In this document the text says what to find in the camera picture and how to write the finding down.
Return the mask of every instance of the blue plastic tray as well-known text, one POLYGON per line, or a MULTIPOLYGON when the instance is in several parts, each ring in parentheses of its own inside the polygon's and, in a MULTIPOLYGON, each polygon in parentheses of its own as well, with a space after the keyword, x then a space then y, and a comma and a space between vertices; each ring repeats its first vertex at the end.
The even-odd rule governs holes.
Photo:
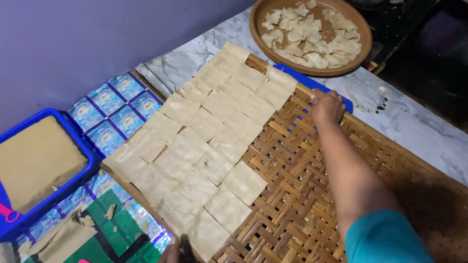
MULTIPOLYGON (((12 129, 6 131, 0 135, 0 143, 8 140, 22 130, 29 126, 39 122, 40 120, 54 116, 57 122, 67 132, 67 134, 73 139, 75 145, 83 156, 88 159, 87 166, 77 175, 75 175, 70 181, 65 183, 47 199, 39 203, 27 214, 21 214, 18 220, 13 223, 7 223, 5 217, 0 215, 0 242, 13 241, 18 235, 22 234, 27 228, 34 224, 39 218, 46 214, 50 209, 56 206, 59 202, 65 199, 71 192, 80 187, 89 177, 95 175, 99 169, 99 157, 96 156, 80 139, 73 127, 62 117, 61 113, 52 108, 44 109, 28 119, 22 121, 12 129)), ((0 203, 8 208, 11 208, 10 200, 3 185, 0 182, 0 203)))
MULTIPOLYGON (((274 67, 279 69, 279 70, 282 70, 285 73, 288 73, 293 78, 295 78, 297 81, 299 81, 299 83, 301 83, 302 85, 304 85, 304 86, 306 86, 306 87, 308 87, 310 89, 319 88, 323 92, 331 91, 331 89, 327 88, 326 86, 312 80, 311 78, 307 77, 306 75, 303 75, 302 73, 299 73, 299 72, 293 70, 292 68, 286 66, 283 63, 278 63, 278 64, 274 65, 274 67)), ((343 96, 343 103, 346 105, 346 110, 349 113, 352 114, 352 101, 350 101, 349 99, 347 99, 347 98, 345 98, 343 96)))

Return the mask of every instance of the human hand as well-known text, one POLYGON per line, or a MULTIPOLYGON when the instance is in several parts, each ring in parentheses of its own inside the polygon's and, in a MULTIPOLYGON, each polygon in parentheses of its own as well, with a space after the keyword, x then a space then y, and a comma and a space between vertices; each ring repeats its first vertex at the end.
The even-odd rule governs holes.
POLYGON ((180 254, 179 240, 173 236, 157 263, 178 263, 180 254))
POLYGON ((324 124, 339 124, 346 110, 343 97, 334 90, 325 93, 315 88, 313 91, 315 95, 311 95, 310 98, 313 104, 311 115, 315 126, 319 128, 324 124))

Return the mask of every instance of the pink object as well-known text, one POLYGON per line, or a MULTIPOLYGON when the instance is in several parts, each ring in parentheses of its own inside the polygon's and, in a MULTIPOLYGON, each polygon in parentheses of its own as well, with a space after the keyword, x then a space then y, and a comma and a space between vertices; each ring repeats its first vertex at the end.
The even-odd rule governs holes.
POLYGON ((0 203, 0 214, 5 216, 5 219, 6 219, 6 221, 8 223, 15 222, 21 215, 20 213, 18 213, 16 211, 13 211, 13 210, 9 209, 8 207, 4 206, 2 203, 0 203), (13 216, 14 218, 10 219, 10 216, 13 213, 16 213, 16 216, 13 216))

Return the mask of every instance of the teal shirt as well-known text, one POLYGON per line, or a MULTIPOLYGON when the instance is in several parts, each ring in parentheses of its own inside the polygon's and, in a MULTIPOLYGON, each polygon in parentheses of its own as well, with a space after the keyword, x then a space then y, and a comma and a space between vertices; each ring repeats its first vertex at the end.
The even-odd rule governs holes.
POLYGON ((406 217, 381 210, 354 222, 345 242, 349 263, 434 262, 406 217))

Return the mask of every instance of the purple wall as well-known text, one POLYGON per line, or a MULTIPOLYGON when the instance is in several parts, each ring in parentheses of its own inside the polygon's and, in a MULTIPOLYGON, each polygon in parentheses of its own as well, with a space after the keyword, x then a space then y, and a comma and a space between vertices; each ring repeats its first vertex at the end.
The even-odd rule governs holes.
POLYGON ((164 54, 255 0, 0 3, 0 133, 66 110, 110 78, 164 54))

